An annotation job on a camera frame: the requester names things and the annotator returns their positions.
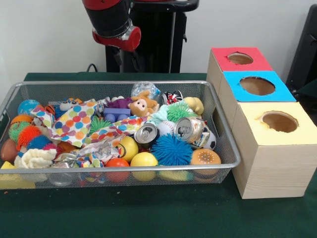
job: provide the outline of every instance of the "wire mesh basket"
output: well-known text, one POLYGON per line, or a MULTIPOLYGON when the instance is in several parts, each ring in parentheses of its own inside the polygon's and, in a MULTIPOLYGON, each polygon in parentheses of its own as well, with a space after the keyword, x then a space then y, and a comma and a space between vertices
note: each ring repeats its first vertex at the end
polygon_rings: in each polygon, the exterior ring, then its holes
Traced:
MULTIPOLYGON (((64 98, 103 99, 130 97, 133 81, 22 82, 13 85, 0 107, 0 146, 8 139, 10 121, 19 104, 34 99, 42 105, 64 98)), ((0 189, 131 186, 156 184, 221 183, 240 163, 240 154, 214 88, 205 81, 153 81, 161 92, 180 90, 183 97, 198 97, 204 104, 202 118, 217 138, 215 152, 221 165, 106 167, 73 169, 0 170, 0 189)))

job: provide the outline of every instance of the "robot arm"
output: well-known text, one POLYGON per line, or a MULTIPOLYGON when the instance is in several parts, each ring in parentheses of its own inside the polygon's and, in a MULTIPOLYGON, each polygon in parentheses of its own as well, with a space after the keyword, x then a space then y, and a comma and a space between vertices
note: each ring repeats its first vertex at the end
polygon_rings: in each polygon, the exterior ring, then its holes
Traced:
POLYGON ((141 30, 129 18, 132 0, 83 0, 94 27, 93 37, 105 46, 133 52, 141 40, 141 30))

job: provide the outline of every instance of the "stacked wooden boxes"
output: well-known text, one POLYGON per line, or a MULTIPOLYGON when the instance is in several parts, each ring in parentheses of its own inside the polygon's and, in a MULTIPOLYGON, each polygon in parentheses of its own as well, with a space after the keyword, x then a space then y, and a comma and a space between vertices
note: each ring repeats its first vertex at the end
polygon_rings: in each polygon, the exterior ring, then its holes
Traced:
POLYGON ((214 86, 242 157, 242 198, 299 197, 317 167, 317 127, 257 48, 212 48, 214 86))

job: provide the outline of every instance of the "green spiky ball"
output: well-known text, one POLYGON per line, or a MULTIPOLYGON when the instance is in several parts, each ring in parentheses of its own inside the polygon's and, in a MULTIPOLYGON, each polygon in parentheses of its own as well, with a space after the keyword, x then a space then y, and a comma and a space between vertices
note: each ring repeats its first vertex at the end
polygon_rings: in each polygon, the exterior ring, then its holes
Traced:
POLYGON ((104 121, 102 118, 94 116, 94 118, 91 122, 90 131, 89 131, 88 136, 90 136, 94 132, 100 130, 101 128, 111 126, 111 125, 112 125, 112 123, 110 121, 108 121, 108 120, 104 121))
POLYGON ((192 113, 189 110, 190 110, 190 108, 189 108, 188 104, 185 102, 172 104, 168 107, 167 119, 169 121, 177 123, 178 120, 181 118, 196 117, 197 116, 195 113, 192 113))
POLYGON ((14 123, 10 129, 9 129, 9 137, 11 140, 15 142, 15 144, 18 143, 18 137, 21 131, 26 128, 30 123, 22 121, 22 122, 17 122, 14 123))

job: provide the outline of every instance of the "table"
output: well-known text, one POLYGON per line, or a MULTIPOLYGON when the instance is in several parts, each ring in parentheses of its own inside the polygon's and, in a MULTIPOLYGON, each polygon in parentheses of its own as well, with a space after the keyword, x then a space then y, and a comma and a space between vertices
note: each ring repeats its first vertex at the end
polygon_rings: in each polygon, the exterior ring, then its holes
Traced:
MULTIPOLYGON (((205 74, 29 73, 25 80, 205 80, 205 74)), ((222 184, 0 191, 0 237, 317 237, 317 173, 300 198, 222 184)))

